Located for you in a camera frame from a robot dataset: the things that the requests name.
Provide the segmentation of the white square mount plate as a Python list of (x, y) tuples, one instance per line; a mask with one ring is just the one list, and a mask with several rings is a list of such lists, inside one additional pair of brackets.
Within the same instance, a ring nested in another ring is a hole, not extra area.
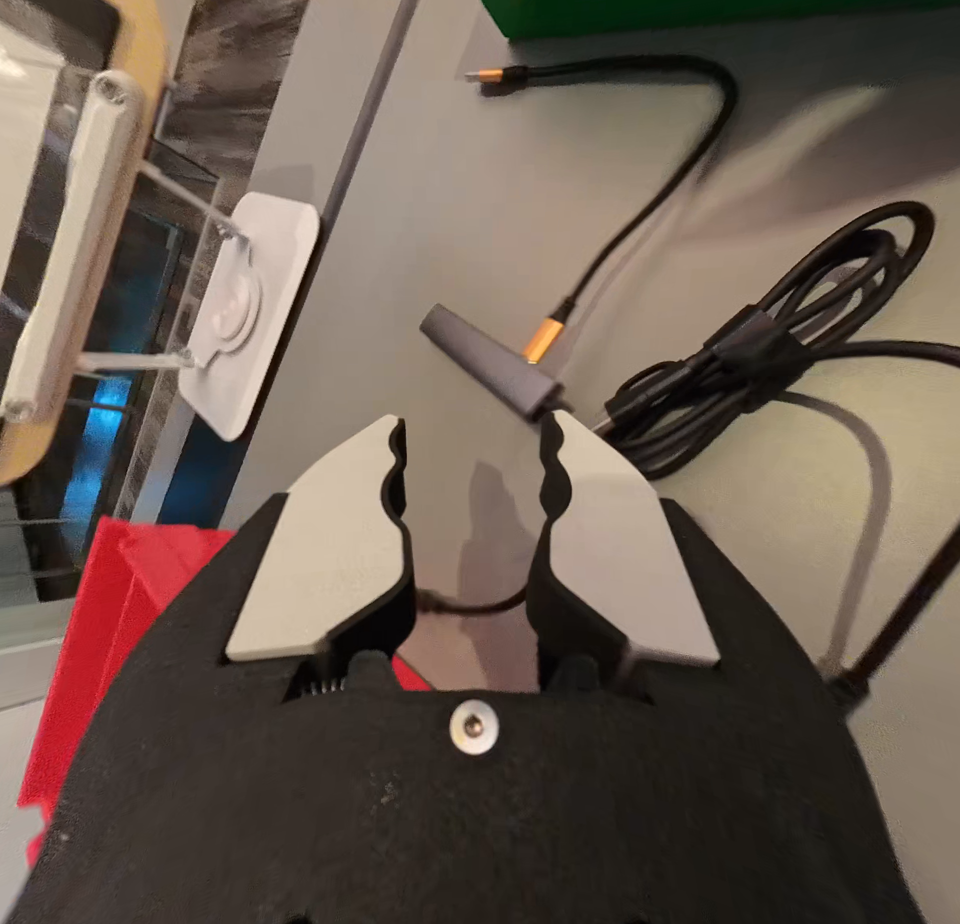
[(318, 241), (309, 203), (249, 192), (232, 214), (186, 344), (179, 395), (224, 441), (246, 429)]

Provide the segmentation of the red plastic bin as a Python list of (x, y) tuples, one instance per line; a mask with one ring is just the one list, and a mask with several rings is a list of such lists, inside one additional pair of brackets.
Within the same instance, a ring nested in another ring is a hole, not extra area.
[(102, 699), (143, 635), (234, 537), (193, 525), (101, 518), (54, 668), (17, 806), (39, 810), (40, 857), (70, 765)]

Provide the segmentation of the grey usb hub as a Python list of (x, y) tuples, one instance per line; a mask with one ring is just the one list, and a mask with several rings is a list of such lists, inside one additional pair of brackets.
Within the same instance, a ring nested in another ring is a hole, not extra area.
[[(560, 381), (448, 307), (435, 304), (418, 328), (450, 361), (527, 424), (537, 425), (546, 414), (568, 408)], [(507, 598), (474, 605), (421, 589), (417, 592), (416, 607), (419, 613), (426, 615), (494, 617), (525, 603), (528, 582), (526, 576), (519, 590)]]

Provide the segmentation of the black usb-c cable orange plugs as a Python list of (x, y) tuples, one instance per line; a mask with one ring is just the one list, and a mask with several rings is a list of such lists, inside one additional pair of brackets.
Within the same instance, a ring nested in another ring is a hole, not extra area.
[(714, 150), (739, 102), (739, 84), (722, 63), (695, 54), (615, 54), (548, 65), (512, 64), (469, 70), (463, 79), (488, 90), (506, 92), (546, 86), (562, 78), (597, 78), (618, 73), (641, 75), (690, 75), (702, 78), (717, 91), (718, 109), (696, 144), (678, 163), (666, 183), (629, 222), (610, 238), (582, 273), (576, 285), (540, 324), (523, 350), (530, 364), (539, 363), (566, 329), (581, 298), (615, 251), (673, 196), (678, 187)]

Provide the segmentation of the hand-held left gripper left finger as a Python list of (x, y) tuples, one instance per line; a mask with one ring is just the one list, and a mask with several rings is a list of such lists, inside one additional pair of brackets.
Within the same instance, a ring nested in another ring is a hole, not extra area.
[(405, 424), (387, 414), (314, 462), (284, 502), (225, 655), (319, 655), (411, 585)]

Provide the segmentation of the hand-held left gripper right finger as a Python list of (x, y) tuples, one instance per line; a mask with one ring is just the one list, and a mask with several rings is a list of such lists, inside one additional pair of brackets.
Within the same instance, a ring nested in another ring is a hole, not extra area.
[(714, 666), (720, 654), (655, 489), (566, 411), (540, 423), (544, 523), (526, 583), (537, 661)]

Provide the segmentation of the white bar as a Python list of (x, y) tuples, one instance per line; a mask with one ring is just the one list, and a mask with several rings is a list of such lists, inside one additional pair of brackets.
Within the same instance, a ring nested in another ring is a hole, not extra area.
[(133, 161), (143, 91), (125, 71), (96, 74), (68, 157), (64, 203), (33, 309), (18, 339), (2, 396), (2, 418), (36, 423), (53, 409), (57, 383), (76, 359), (70, 351), (94, 263)]

